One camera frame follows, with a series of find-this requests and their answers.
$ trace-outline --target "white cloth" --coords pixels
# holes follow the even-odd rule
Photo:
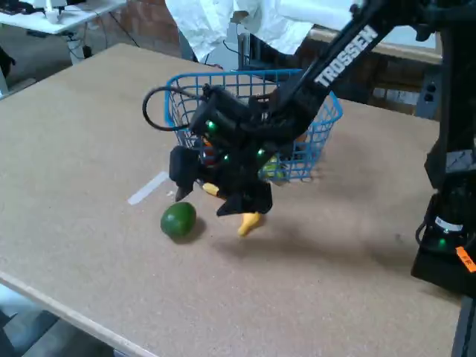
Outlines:
[[[227,38],[236,11],[248,13],[241,23],[256,37],[284,54],[294,54],[309,30],[310,22],[281,16],[275,0],[166,0],[178,29],[199,60]]]

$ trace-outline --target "green led light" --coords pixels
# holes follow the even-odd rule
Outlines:
[[[207,120],[205,123],[207,124],[208,129],[210,129],[210,130],[215,130],[216,129],[216,124],[213,121]]]

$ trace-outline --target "black cable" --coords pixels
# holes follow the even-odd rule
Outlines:
[[[105,41],[105,44],[104,44],[104,49],[107,49],[109,47],[109,41],[107,39],[107,33],[106,33],[106,27],[104,26],[104,21],[103,19],[101,18],[101,15],[95,11],[95,10],[92,10],[92,9],[64,9],[63,11],[68,11],[68,12],[81,12],[81,13],[84,13],[86,11],[91,11],[93,13],[95,13],[99,19],[99,21],[101,22],[101,27],[103,28],[103,34],[104,34],[104,41]],[[83,41],[86,40],[86,29],[85,29],[85,33],[84,33],[84,37],[83,37]],[[84,58],[79,58],[78,56],[76,56],[75,54],[73,54],[73,56],[75,56],[76,58],[78,58],[79,60],[84,60]]]
[[[141,46],[139,46],[139,44],[132,38],[131,34],[127,32],[127,30],[123,27],[123,25],[120,24],[120,22],[114,17],[114,15],[112,15],[112,13],[109,13],[109,15],[112,17],[115,23],[118,24],[119,28],[131,39],[131,41],[133,41],[137,47],[141,48]]]
[[[162,132],[176,132],[178,130],[186,129],[188,127],[188,124],[180,125],[180,126],[160,126],[156,123],[154,123],[150,117],[149,114],[147,113],[147,104],[149,103],[150,98],[156,94],[159,93],[160,91],[172,91],[174,93],[179,93],[183,94],[187,97],[197,99],[197,100],[205,100],[205,97],[201,95],[196,95],[189,93],[185,91],[184,89],[178,88],[178,87],[172,87],[172,86],[163,86],[163,87],[158,87],[155,89],[152,89],[149,91],[149,93],[146,94],[144,100],[142,101],[142,115],[144,116],[146,122],[154,129],[161,130]]]
[[[235,54],[239,54],[238,51],[235,51],[235,50],[232,50],[231,48],[229,48],[229,47],[227,46],[227,44],[225,43],[225,40],[223,40],[223,45],[226,47],[227,50],[229,50],[229,51],[231,51],[231,52],[234,52]]]

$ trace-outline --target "floor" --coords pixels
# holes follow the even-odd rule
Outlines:
[[[81,30],[79,36],[83,38],[84,29]],[[180,57],[178,45],[150,37],[133,37],[142,48]],[[87,30],[85,43],[91,47],[93,54],[105,48],[106,40],[108,47],[120,42],[133,45],[125,33],[104,33],[100,28]],[[61,36],[40,38],[27,35],[27,31],[21,28],[2,26],[0,27],[0,46],[16,61],[16,65],[12,67],[7,78],[9,86],[29,78],[34,78],[36,81],[43,80],[71,65],[68,46]]]
[[[84,29],[80,33],[81,38],[84,36],[83,31]],[[178,45],[140,36],[133,37],[142,48],[180,57]],[[104,33],[102,29],[87,30],[85,43],[91,47],[93,54],[102,51],[106,42],[108,47],[119,42],[132,44],[125,33]],[[10,75],[7,77],[9,86],[14,86],[30,78],[34,78],[38,82],[71,65],[68,46],[60,36],[42,38],[27,35],[27,31],[21,28],[1,26],[0,46],[16,61],[16,65],[12,67]],[[25,331],[28,331],[28,326],[38,319],[40,313],[40,310],[27,311],[15,316],[4,327],[7,337],[11,341],[25,338]],[[112,356],[112,349],[67,322],[60,320],[23,356],[110,357]]]

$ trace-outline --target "table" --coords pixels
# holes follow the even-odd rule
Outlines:
[[[410,276],[437,124],[343,101],[263,227],[239,239],[196,189],[202,235],[175,245],[171,181],[127,200],[176,143],[142,97],[194,71],[213,68],[118,45],[0,102],[0,283],[131,356],[448,356],[460,299]]]
[[[124,7],[126,4],[127,0],[88,0],[83,4],[67,6],[65,11],[62,12],[57,24],[50,23],[45,18],[44,13],[32,13],[30,15],[22,15],[21,13],[7,15],[6,13],[0,13],[0,24],[16,26],[52,35],[59,35],[69,30],[71,35],[68,37],[68,48],[71,61],[75,64],[84,56],[81,40],[77,38],[75,33],[78,26],[85,24],[104,13],[110,13],[117,10],[119,7]],[[7,84],[3,77],[3,73],[0,71],[0,99],[6,95],[6,93],[8,93]]]

